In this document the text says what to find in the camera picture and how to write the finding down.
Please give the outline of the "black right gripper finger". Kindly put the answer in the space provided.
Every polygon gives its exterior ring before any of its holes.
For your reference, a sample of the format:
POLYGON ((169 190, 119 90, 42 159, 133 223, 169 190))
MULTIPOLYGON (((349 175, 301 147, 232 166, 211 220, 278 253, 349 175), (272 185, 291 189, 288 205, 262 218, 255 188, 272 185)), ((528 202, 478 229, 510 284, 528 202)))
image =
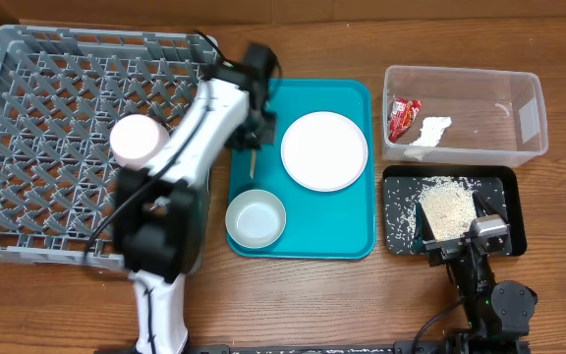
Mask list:
POLYGON ((498 214, 498 211, 478 192, 472 193, 477 218, 498 214))
POLYGON ((430 244, 437 242, 421 203, 415 203, 414 242, 416 244, 430 244))

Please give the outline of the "wooden chopstick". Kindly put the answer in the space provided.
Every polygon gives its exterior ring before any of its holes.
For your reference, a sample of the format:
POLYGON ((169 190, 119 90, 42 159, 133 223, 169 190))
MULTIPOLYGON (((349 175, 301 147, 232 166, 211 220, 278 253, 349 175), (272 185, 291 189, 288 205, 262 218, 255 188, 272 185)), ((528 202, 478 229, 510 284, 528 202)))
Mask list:
POLYGON ((255 177, 255 162, 256 162, 256 150, 251 150, 251 161, 250 161, 250 178, 254 179, 255 177))

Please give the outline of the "white napkin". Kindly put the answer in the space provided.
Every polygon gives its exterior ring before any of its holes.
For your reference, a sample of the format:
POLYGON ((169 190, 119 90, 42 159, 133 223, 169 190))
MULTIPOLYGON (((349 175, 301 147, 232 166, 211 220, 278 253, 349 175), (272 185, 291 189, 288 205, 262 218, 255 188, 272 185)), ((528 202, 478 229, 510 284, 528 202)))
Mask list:
POLYGON ((423 125, 420 128, 420 136, 409 144, 404 152, 408 158, 422 160, 428 153, 428 148, 435 148, 444 131, 452 124, 450 117, 426 117, 423 120, 423 125))

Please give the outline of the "red snack wrapper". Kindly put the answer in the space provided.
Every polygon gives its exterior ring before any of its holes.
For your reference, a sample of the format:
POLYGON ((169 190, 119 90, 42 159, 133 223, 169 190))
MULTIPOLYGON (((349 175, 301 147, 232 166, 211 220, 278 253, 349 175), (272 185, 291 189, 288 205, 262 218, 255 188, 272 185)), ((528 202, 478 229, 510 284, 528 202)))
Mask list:
POLYGON ((394 96, 389 119, 388 141, 395 143, 404 135, 416 120, 422 102, 394 96))

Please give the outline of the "white rice bowl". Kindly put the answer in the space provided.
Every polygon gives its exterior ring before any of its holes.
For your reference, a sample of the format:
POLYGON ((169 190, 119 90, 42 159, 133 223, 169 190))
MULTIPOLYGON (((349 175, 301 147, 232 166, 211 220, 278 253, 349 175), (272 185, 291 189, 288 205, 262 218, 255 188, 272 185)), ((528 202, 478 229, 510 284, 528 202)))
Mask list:
POLYGON ((152 118, 132 114, 117 121, 110 130, 110 149, 121 167, 139 170, 169 141, 168 131, 152 118))

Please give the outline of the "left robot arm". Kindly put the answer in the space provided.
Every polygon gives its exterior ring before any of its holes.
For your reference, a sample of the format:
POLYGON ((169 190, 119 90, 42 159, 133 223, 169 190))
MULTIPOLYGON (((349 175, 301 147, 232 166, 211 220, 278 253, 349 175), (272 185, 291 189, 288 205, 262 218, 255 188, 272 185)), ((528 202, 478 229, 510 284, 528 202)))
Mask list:
POLYGON ((169 142, 141 168, 119 171, 112 242, 137 299, 133 352, 185 351, 185 280, 198 269, 203 251, 209 171, 224 148, 274 143, 276 116, 266 105, 270 78, 279 68, 272 49, 258 43, 239 62, 220 59, 207 66, 169 142))

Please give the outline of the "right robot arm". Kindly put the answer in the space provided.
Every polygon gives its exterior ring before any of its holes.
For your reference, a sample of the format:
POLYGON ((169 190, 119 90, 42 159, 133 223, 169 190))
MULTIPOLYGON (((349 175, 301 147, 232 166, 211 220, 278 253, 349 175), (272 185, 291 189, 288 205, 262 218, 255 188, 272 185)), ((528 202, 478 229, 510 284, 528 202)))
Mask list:
POLYGON ((488 256, 503 250, 510 223, 473 193, 476 218, 468 231, 446 241, 435 238, 421 204, 416 204, 414 246, 428 255, 431 266, 446 266, 459 300, 427 321, 411 342, 412 353, 528 353, 521 339, 530 332, 530 319, 538 303, 537 293, 517 281, 495 280, 488 256), (428 328, 455 309, 464 309, 469 327, 451 329, 434 348, 420 340, 428 328))

